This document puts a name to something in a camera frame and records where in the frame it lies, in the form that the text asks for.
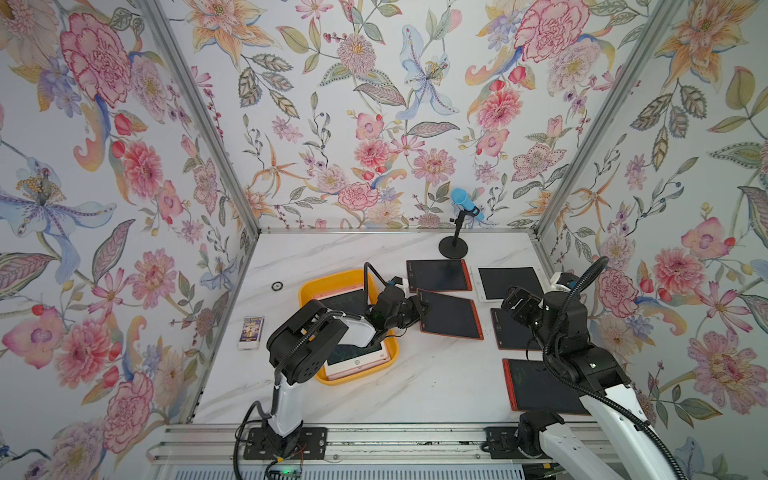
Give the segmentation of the red writing tablet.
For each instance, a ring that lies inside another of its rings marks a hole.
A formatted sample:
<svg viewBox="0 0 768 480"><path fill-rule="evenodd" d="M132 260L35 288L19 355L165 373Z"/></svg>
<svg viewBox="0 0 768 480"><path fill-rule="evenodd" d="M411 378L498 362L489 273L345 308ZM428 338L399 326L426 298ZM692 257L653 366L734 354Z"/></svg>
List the red writing tablet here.
<svg viewBox="0 0 768 480"><path fill-rule="evenodd" d="M420 322L423 333L483 340L480 318L474 302L468 298L419 290L418 297L426 307Z"/></svg>
<svg viewBox="0 0 768 480"><path fill-rule="evenodd" d="M516 359L503 359L502 362L513 411L588 415L579 399L579 393L548 373L542 362Z"/></svg>
<svg viewBox="0 0 768 480"><path fill-rule="evenodd" d="M541 350L530 330L514 321L509 312L492 308L490 313L496 345L500 350Z"/></svg>
<svg viewBox="0 0 768 480"><path fill-rule="evenodd" d="M411 293L471 291L469 271L463 259L407 260L406 271Z"/></svg>

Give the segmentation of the white writing tablet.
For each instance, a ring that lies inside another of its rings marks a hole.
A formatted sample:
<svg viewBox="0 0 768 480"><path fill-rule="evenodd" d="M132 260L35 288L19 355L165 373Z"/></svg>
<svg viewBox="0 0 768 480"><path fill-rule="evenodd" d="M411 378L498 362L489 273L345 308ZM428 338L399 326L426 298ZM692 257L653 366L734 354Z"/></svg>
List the white writing tablet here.
<svg viewBox="0 0 768 480"><path fill-rule="evenodd" d="M472 274L483 302L501 301L512 288L523 288L539 297L543 295L542 284L533 267L477 267Z"/></svg>

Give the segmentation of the pink writing tablet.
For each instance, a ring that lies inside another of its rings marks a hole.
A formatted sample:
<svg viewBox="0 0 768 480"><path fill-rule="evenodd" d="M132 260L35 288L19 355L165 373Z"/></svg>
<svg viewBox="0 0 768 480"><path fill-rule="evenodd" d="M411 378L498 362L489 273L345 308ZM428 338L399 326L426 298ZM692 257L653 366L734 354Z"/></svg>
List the pink writing tablet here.
<svg viewBox="0 0 768 480"><path fill-rule="evenodd" d="M365 312L368 297L363 287L358 286L319 296L318 300L329 309L362 315ZM366 348L338 345L324 364L324 371L329 381L336 381L373 369L390 360L389 350L383 342Z"/></svg>

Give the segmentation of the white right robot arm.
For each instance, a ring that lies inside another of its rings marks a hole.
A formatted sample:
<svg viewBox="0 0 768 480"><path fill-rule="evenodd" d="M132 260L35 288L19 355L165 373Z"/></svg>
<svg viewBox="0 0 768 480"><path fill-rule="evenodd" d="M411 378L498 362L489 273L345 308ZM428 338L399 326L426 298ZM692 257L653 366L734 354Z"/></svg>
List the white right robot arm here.
<svg viewBox="0 0 768 480"><path fill-rule="evenodd" d="M542 349L546 371L576 392L633 479L684 479L686 473L660 439L639 405L624 369L586 333L586 309L576 290L537 297L511 288L502 309L528 328ZM514 444L526 458L550 458L575 479L616 479L600 459L551 410L520 416Z"/></svg>

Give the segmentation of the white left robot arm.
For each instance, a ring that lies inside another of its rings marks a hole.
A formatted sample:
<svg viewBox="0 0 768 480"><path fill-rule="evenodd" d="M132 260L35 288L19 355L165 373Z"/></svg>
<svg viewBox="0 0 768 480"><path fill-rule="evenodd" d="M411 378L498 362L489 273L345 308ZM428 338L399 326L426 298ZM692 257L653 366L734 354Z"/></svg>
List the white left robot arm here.
<svg viewBox="0 0 768 480"><path fill-rule="evenodd" d="M406 296L395 285L387 285L360 313L310 300L267 341L274 367L272 403L265 414L268 431L281 440L297 435L303 424L303 384L319 372L337 346L364 348L380 343L390 330L406 330L421 322L427 312L424 301L416 295Z"/></svg>

